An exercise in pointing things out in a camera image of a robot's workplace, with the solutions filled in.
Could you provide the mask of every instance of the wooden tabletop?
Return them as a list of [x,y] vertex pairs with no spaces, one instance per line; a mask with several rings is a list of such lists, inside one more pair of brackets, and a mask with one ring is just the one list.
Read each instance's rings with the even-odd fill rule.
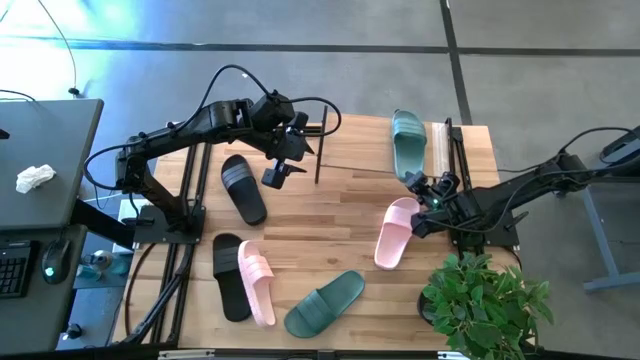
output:
[[[335,121],[331,116],[327,129]],[[430,126],[426,123],[427,136]],[[240,142],[213,147],[204,199],[207,220],[191,271],[181,348],[448,348],[446,338],[434,333],[416,307],[431,272],[449,253],[456,253],[447,233],[413,237],[393,271],[381,270],[373,262],[386,208],[400,197],[412,196],[391,172],[389,129],[388,118],[344,115],[342,128],[325,139],[318,185],[313,179],[317,160],[313,155],[295,163],[308,173],[292,174],[281,190],[259,185],[269,216],[256,227],[242,221],[221,184],[220,169],[226,158],[242,154],[259,183],[271,161]],[[499,178],[487,127],[465,126],[463,134],[473,185],[496,184]],[[311,146],[317,149],[317,141]],[[432,151],[432,145],[427,146],[427,159],[433,157]],[[156,166],[156,178],[174,194],[179,191],[185,158],[186,150],[175,152],[160,158]],[[213,278],[212,242],[217,234],[225,232],[257,240],[267,258],[275,275],[271,284],[277,318],[274,327],[260,328],[252,318],[240,323],[224,318],[220,291]],[[516,264],[505,250],[486,251],[493,254],[495,267]],[[141,267],[130,304],[133,326],[158,296],[166,252],[167,246],[156,246]],[[134,264],[140,253],[136,253]],[[356,270],[364,277],[366,285],[360,297],[320,335],[310,339],[290,335],[283,324],[287,312],[313,289],[345,270]],[[124,338],[122,314],[120,311],[114,340]],[[163,338],[171,314],[169,310]]]

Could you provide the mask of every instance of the crumpled paper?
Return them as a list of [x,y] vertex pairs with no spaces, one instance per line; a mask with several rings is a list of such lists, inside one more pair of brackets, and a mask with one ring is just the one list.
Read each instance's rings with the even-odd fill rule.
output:
[[51,180],[55,174],[56,172],[51,168],[51,166],[46,164],[38,168],[30,166],[18,174],[18,180],[16,180],[16,191],[26,194],[29,190]]

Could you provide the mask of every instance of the gray floor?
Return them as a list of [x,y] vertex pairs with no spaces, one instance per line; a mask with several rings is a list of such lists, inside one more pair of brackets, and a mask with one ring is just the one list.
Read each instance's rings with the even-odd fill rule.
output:
[[[37,3],[35,8],[29,3],[16,2],[0,23],[0,35],[56,36]],[[411,53],[447,46],[438,0],[272,0],[268,6],[259,0],[45,3],[71,38],[129,41],[133,48],[134,42],[161,42],[159,47],[165,49],[74,51],[78,87],[106,103],[94,151],[138,131],[184,119],[213,72],[229,62],[246,66],[268,87],[286,95],[324,96],[347,113],[388,116],[406,108],[432,121],[450,116],[457,123],[486,124],[501,167],[521,168],[544,160],[589,127],[639,123],[639,56],[462,55],[460,69],[471,110],[471,118],[462,119],[449,55]],[[614,49],[612,55],[615,49],[640,48],[640,6],[634,0],[450,0],[449,4],[461,47]],[[22,16],[30,11],[32,16]],[[177,51],[173,43],[191,44],[186,48],[192,51]],[[332,52],[201,51],[200,45],[193,45],[202,43],[388,45],[394,53],[345,53],[335,48],[327,49]],[[3,88],[39,99],[68,98],[65,91],[72,73],[64,49],[51,42],[15,39],[0,39],[0,45]],[[249,80],[230,72],[221,77],[210,99],[258,95]],[[303,109],[319,119],[321,106]],[[616,135],[594,135],[570,150],[590,160]],[[114,179],[112,164],[110,156],[95,164],[106,183]],[[84,190],[86,197],[93,197],[92,188]],[[547,196],[522,210],[530,211],[518,225],[524,271],[529,277],[550,280],[550,303],[557,320],[542,328],[542,345],[638,357],[640,287],[591,295],[582,290],[584,281],[605,275],[605,268],[579,195],[564,200]],[[117,211],[117,201],[110,202],[108,211]],[[638,261],[625,258],[625,267],[635,265],[637,270]],[[117,296],[87,291],[94,293],[78,297],[72,316],[102,329],[93,333],[104,338],[96,336],[82,346],[100,345],[113,313],[89,311],[91,302],[82,299],[102,299],[111,309]]]

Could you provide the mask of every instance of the green leaves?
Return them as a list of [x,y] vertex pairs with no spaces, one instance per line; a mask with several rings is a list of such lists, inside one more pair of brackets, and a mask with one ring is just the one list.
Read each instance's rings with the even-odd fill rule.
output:
[[544,304],[549,283],[525,280],[513,266],[497,273],[487,266],[490,258],[449,255],[422,290],[422,312],[451,349],[471,359],[521,359],[520,342],[537,334],[536,318],[553,323]]
[[482,285],[478,285],[471,290],[471,299],[477,304],[482,304]]

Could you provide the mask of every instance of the computer mouse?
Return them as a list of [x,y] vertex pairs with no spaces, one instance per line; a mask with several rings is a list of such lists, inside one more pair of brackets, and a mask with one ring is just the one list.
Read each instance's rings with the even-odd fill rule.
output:
[[69,275],[71,241],[60,238],[49,243],[42,255],[42,276],[49,284],[59,284]]

